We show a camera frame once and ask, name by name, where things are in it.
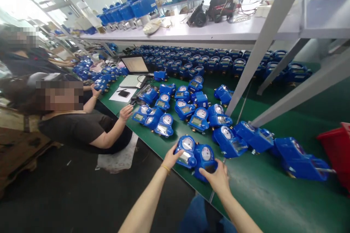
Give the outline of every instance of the white paper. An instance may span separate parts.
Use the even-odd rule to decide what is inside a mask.
[[[125,90],[126,92],[129,92],[130,94],[127,97],[122,97],[119,95],[118,91]],[[137,91],[137,88],[125,88],[125,87],[119,87],[117,91],[110,97],[109,100],[119,101],[119,102],[129,102],[132,96]]]

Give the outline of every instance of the gold bracelet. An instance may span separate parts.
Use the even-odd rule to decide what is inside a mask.
[[[168,171],[168,175],[170,175],[170,169],[166,167],[165,165],[161,165],[163,168],[165,168]]]

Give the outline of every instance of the red plastic crate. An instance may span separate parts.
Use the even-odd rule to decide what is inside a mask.
[[[340,183],[350,192],[350,123],[317,136],[326,151]]]

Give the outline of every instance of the floor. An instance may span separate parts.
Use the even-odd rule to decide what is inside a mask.
[[[117,232],[161,164],[141,140],[137,146],[131,169],[119,174],[95,171],[96,155],[68,146],[49,149],[35,171],[21,173],[7,187],[0,202],[0,232]],[[151,232],[176,232],[194,196],[172,172]]]

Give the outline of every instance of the laptop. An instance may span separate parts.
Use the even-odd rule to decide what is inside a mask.
[[[146,74],[149,70],[141,55],[126,55],[120,59],[129,70],[129,75],[120,83],[120,87],[141,88],[146,82]]]

